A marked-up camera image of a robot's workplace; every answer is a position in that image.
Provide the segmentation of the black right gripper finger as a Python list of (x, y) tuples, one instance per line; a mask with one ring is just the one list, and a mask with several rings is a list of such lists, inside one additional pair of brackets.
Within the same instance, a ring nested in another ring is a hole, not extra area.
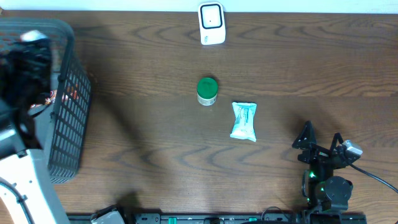
[(330, 151), (331, 152), (340, 152), (342, 150), (341, 144), (343, 143), (343, 138), (340, 133), (335, 133), (333, 136), (333, 140), (331, 142)]
[(298, 135), (292, 144), (295, 149), (310, 149), (313, 144), (316, 144), (315, 130), (311, 121), (306, 121), (302, 132)]

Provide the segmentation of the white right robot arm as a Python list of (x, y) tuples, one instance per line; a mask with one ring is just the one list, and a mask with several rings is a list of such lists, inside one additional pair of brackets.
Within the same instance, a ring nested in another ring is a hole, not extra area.
[(305, 122), (292, 147), (302, 151), (297, 159), (309, 165), (302, 181), (302, 194), (308, 199), (307, 213), (346, 211), (353, 184), (335, 175), (334, 171), (358, 160), (362, 149), (349, 140), (344, 141), (340, 133), (333, 136), (330, 148), (319, 146), (310, 121)]

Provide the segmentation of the mint tissue wipes pack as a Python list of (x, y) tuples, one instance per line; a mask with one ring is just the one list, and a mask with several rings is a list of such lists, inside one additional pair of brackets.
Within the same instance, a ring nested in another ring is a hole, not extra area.
[(256, 114), (257, 104), (233, 102), (232, 108), (234, 111), (235, 122), (230, 137), (256, 142), (254, 116)]

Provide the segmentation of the grey plastic basket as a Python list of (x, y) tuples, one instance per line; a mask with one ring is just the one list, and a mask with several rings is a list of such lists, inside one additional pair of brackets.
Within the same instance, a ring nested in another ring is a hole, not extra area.
[[(5, 17), (1, 19), (1, 51), (8, 52), (23, 33), (37, 30), (52, 42), (53, 65), (50, 91), (57, 90), (55, 103), (29, 110), (35, 114), (35, 132), (44, 149), (50, 180), (72, 180), (80, 166), (91, 103), (91, 83), (75, 55), (73, 29), (58, 19)], [(68, 87), (79, 99), (62, 102)]]

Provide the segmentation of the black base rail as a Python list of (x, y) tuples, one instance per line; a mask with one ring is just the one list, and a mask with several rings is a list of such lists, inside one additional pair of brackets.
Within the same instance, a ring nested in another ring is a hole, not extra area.
[(120, 224), (367, 224), (365, 215), (361, 214), (326, 214), (284, 212), (277, 207), (270, 207), (262, 213), (233, 214), (233, 213), (134, 213), (127, 212), (121, 207), (112, 205), (92, 214), (70, 213), (67, 215), (70, 223), (120, 223)]

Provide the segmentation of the green lid jar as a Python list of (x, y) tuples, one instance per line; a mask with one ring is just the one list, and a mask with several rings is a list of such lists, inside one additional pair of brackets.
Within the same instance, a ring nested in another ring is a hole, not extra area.
[(203, 106), (211, 106), (218, 96), (218, 83), (210, 77), (202, 78), (197, 85), (197, 100)]

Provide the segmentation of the white barcode scanner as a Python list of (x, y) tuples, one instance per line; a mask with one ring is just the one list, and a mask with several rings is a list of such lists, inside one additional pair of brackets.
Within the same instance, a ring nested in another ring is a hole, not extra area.
[(202, 45), (222, 44), (226, 40), (224, 9), (221, 3), (201, 3), (198, 6), (198, 21)]

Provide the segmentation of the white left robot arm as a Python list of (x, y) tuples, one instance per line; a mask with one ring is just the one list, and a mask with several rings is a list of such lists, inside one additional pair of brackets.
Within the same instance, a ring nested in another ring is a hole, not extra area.
[(20, 41), (1, 54), (1, 199), (14, 223), (69, 222), (29, 114), (51, 91), (51, 46)]

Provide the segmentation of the red Top chocolate bar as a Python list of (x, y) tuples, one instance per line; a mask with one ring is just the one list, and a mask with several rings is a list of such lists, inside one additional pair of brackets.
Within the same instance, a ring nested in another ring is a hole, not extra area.
[[(44, 95), (44, 100), (41, 101), (40, 103), (34, 103), (30, 106), (30, 109), (36, 108), (39, 106), (45, 106), (45, 105), (51, 105), (52, 103), (55, 103), (57, 96), (57, 90), (51, 90), (50, 93)], [(79, 95), (77, 93), (77, 90), (74, 89), (74, 87), (68, 87), (67, 92), (62, 94), (62, 102), (68, 101), (68, 100), (77, 100), (79, 99)]]

